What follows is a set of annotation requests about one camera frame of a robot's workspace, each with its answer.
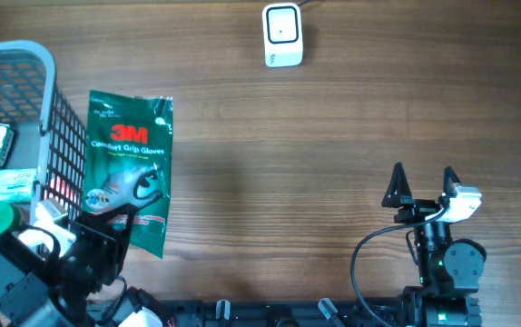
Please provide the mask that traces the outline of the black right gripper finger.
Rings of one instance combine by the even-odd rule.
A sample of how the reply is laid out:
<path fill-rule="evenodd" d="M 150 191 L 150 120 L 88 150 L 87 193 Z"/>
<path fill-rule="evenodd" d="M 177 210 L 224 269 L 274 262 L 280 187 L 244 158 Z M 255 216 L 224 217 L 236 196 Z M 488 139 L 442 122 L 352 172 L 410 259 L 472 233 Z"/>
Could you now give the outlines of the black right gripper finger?
<path fill-rule="evenodd" d="M 381 206 L 386 208 L 400 208 L 413 204 L 413 197 L 409 188 L 408 179 L 402 162 L 395 163 L 388 185 L 382 199 Z"/>
<path fill-rule="evenodd" d="M 459 186 L 460 180 L 457 177 L 454 169 L 447 166 L 444 169 L 443 193 L 445 196 L 455 196 L 456 188 Z"/>

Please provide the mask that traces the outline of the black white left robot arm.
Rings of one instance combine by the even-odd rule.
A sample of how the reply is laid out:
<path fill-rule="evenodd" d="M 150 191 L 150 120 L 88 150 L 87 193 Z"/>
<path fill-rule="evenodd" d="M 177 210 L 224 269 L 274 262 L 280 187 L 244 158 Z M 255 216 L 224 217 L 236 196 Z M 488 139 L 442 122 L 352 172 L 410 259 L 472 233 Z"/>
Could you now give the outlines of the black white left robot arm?
<path fill-rule="evenodd" d="M 143 289 L 124 286 L 99 316 L 87 303 L 89 294 L 120 279 L 134 217 L 159 197 L 151 193 L 104 213 L 81 213 L 70 222 L 73 242 L 41 228 L 53 243 L 46 259 L 18 238 L 25 226 L 1 233 L 0 313 L 14 326 L 118 326 L 141 312 L 143 326 L 166 324 L 171 314 Z"/>

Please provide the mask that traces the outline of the green 3M gloves packet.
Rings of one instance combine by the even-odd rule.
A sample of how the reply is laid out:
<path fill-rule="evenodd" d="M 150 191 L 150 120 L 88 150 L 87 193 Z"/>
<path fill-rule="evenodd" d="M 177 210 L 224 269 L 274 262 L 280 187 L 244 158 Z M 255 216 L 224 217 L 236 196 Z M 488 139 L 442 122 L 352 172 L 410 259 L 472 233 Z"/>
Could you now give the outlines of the green 3M gloves packet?
<path fill-rule="evenodd" d="M 112 174 L 157 174 L 163 197 L 137 209 L 131 244 L 163 257 L 171 203 L 173 99 L 89 93 L 83 208 L 105 213 Z"/>

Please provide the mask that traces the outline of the light green wipes packet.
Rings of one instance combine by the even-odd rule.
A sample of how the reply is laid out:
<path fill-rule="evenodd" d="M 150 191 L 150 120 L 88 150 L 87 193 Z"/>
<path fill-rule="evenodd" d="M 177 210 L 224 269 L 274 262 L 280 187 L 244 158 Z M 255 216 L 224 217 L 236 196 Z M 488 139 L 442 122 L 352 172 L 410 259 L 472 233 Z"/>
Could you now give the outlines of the light green wipes packet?
<path fill-rule="evenodd" d="M 34 194 L 37 170 L 0 169 L 0 202 L 28 203 Z"/>

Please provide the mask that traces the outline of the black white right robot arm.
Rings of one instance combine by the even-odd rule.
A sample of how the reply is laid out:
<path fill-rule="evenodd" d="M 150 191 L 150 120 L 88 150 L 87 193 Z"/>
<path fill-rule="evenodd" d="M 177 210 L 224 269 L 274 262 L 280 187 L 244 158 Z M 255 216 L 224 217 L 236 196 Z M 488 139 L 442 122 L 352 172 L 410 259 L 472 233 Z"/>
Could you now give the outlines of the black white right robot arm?
<path fill-rule="evenodd" d="M 418 267 L 419 286 L 407 286 L 395 315 L 399 326 L 479 326 L 477 300 L 487 252 L 470 239 L 452 238 L 450 227 L 469 219 L 482 203 L 480 190 L 444 170 L 436 200 L 416 199 L 402 163 L 394 165 L 381 205 L 395 208 L 394 222 L 414 235 L 408 250 Z"/>

